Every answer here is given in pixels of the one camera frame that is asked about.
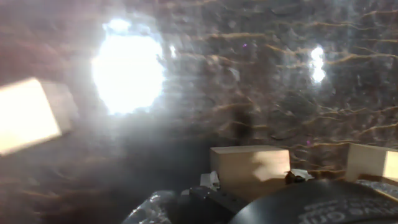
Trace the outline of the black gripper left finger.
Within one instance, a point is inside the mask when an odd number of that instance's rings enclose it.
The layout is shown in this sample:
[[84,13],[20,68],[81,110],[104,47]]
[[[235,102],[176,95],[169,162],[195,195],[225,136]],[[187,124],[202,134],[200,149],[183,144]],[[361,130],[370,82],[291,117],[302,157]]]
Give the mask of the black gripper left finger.
[[248,202],[225,192],[217,172],[202,174],[200,184],[184,190],[178,200],[177,224],[225,224]]

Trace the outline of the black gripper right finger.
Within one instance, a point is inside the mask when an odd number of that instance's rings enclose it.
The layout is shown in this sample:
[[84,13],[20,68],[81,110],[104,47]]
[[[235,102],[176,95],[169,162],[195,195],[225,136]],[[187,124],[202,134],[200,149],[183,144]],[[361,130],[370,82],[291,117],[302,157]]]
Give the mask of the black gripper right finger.
[[286,184],[297,184],[301,182],[306,182],[308,180],[314,179],[307,170],[303,169],[291,169],[286,173],[285,183]]

